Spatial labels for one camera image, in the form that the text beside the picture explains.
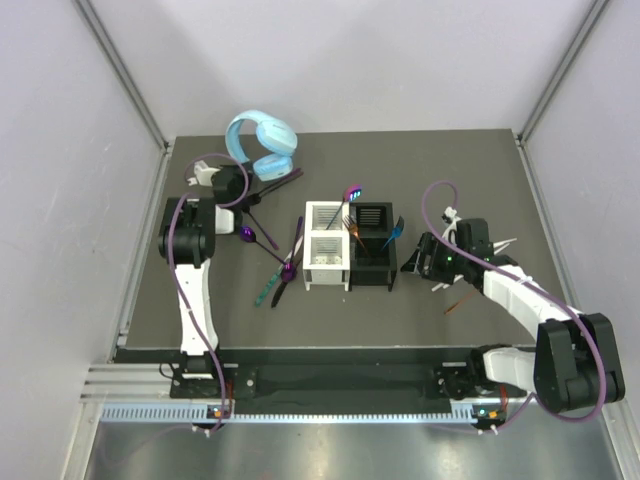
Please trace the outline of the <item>rainbow spoon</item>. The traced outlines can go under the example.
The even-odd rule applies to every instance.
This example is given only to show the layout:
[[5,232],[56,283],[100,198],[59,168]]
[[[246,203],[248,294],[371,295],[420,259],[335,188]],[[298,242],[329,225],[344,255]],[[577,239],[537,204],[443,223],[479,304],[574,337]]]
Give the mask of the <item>rainbow spoon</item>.
[[331,220],[329,221],[329,223],[326,226],[326,230],[329,230],[331,228],[331,226],[333,225],[335,219],[337,218],[337,216],[341,213],[342,211],[342,207],[345,203],[350,203],[354,200],[356,200],[362,193],[362,185],[361,184],[353,184],[349,187],[347,187],[342,195],[342,201],[339,205],[339,207],[337,208],[337,210],[335,211],[334,215],[332,216]]

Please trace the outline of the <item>copper fork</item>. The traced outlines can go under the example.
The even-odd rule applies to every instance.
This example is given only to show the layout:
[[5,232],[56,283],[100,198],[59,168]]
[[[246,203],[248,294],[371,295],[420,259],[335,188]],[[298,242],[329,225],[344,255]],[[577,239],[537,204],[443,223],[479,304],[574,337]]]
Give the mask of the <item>copper fork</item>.
[[361,239],[360,233],[359,233],[359,227],[357,224],[357,221],[354,217],[350,216],[350,215],[346,215],[342,218],[342,223],[345,226],[345,228],[347,229],[347,231],[349,232],[349,234],[354,237],[357,242],[361,245],[362,250],[364,251],[365,255],[370,258],[370,252],[367,249],[364,241]]

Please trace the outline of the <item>light blue headphones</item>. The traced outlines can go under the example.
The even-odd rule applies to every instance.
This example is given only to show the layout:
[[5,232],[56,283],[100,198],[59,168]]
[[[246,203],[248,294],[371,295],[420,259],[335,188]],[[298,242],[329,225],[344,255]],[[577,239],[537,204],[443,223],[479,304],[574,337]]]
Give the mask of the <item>light blue headphones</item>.
[[255,160],[254,174],[262,181],[274,181],[293,172],[293,155],[298,147],[294,130],[284,121],[259,110],[246,110],[236,115],[225,132],[225,145],[229,155],[241,164],[250,162],[240,141],[245,122],[255,124],[255,136],[269,154]]

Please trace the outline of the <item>blue fork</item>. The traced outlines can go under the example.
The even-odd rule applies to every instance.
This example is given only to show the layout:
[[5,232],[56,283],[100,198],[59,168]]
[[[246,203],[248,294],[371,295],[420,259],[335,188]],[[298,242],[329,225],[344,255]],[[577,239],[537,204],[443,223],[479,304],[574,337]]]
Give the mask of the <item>blue fork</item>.
[[402,216],[399,216],[396,224],[391,229],[391,233],[389,234],[389,237],[387,238],[383,246],[380,248],[380,252],[383,252],[392,241],[394,241],[395,239],[399,238],[402,235],[404,231],[404,225],[405,225],[404,218]]

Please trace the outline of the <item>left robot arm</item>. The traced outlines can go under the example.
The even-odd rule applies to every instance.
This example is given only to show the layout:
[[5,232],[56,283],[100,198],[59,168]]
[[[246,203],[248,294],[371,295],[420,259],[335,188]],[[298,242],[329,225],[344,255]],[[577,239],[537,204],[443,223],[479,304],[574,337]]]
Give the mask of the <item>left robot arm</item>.
[[250,181],[241,166],[212,167],[197,161],[188,183],[209,187],[212,194],[169,198],[157,236],[159,254],[169,265],[179,300],[180,374],[209,397],[220,394],[227,382],[216,356],[219,338],[210,305],[211,260],[217,238],[239,227],[232,207],[246,195]]

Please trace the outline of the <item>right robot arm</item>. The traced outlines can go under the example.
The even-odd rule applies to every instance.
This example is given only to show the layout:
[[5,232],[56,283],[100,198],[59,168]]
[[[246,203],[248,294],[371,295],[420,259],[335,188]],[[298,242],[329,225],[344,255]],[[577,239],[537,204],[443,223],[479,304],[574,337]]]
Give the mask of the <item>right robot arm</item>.
[[404,272],[447,288],[463,280],[501,306],[531,335],[531,351],[486,345],[472,351],[466,380],[487,396],[502,384],[536,395],[560,414],[615,403],[626,393],[615,334],[601,313],[585,314],[549,295],[508,255],[508,241],[493,242],[483,219],[448,217],[441,236],[425,232]]

